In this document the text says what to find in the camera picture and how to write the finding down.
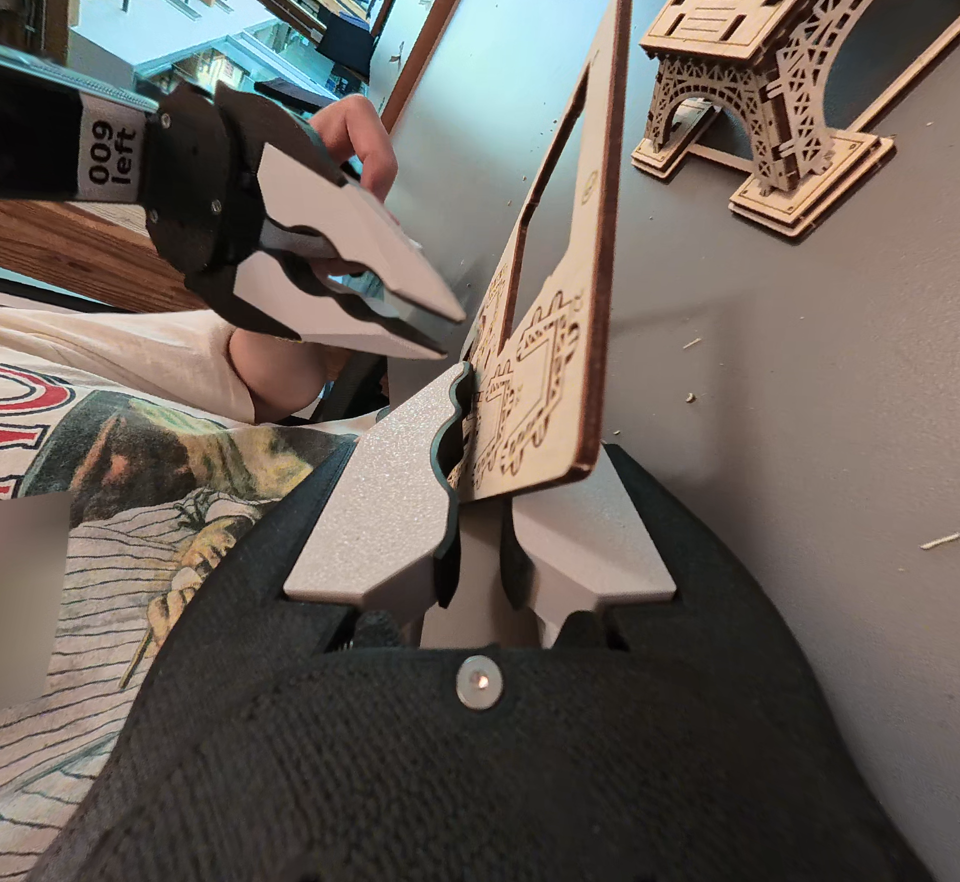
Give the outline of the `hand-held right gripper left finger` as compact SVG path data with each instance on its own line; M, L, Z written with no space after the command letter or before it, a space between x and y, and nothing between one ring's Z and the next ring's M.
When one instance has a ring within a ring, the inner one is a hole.
M387 612L401 628L450 605L474 381L459 361L359 438L286 578L287 597Z

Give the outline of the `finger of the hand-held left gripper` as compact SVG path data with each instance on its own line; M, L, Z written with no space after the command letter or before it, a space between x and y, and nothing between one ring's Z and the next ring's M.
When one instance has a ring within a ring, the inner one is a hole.
M233 291L303 342L410 360L448 355L384 300L325 283L294 256L253 253L237 266Z
M301 235L312 230L330 243L337 258L372 271L393 295L450 323L465 319L423 250L356 181L336 185L267 143L257 182L266 214L278 226Z

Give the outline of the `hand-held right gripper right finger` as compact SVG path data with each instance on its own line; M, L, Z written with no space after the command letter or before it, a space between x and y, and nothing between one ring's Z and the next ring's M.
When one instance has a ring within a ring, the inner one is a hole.
M671 601L669 574L613 465L505 504L500 580L510 606L534 613L549 649L575 612Z

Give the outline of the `laser-cut wooden puzzle sheet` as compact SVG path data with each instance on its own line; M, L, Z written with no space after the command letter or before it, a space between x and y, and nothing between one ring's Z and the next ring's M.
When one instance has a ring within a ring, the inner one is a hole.
M598 461L632 1L609 1L464 340L461 358L475 384L464 455L452 474L462 503L579 482ZM578 120L568 243L514 321L528 229Z

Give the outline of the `person's left forearm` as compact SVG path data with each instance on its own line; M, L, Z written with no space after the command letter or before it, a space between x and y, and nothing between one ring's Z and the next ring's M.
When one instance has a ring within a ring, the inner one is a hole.
M277 422L315 402L327 349L249 332L210 310L64 313L3 308L2 359L111 384L245 424Z

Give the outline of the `person's left hand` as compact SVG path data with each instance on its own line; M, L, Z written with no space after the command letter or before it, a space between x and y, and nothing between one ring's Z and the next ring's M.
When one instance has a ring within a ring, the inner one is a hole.
M313 114L308 124L338 166L359 160L361 185L385 203L399 163L374 104L361 94L348 95Z

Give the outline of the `brown wooden table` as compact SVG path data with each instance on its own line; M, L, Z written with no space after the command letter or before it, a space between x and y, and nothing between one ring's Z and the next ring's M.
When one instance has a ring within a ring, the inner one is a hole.
M116 309L205 308L148 236L68 205L3 200L1 267Z

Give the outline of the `black chair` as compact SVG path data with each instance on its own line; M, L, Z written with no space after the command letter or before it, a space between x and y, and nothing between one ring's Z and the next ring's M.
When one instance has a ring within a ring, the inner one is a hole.
M374 37L369 25L350 14L329 14L315 51L341 73L362 84L370 81Z

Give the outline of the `person's printed t-shirt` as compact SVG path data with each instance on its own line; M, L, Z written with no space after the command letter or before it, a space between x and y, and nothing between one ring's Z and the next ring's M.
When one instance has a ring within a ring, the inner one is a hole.
M207 577L350 438L2 361L2 880L90 791Z

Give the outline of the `wooden tower base model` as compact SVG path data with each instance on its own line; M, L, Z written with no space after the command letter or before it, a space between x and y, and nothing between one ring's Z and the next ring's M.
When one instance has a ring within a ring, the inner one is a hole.
M869 132L949 49L954 20L850 124L827 124L834 62L874 0L668 0L640 40L656 59L633 166L669 180L688 155L747 179L728 209L800 239L895 148Z

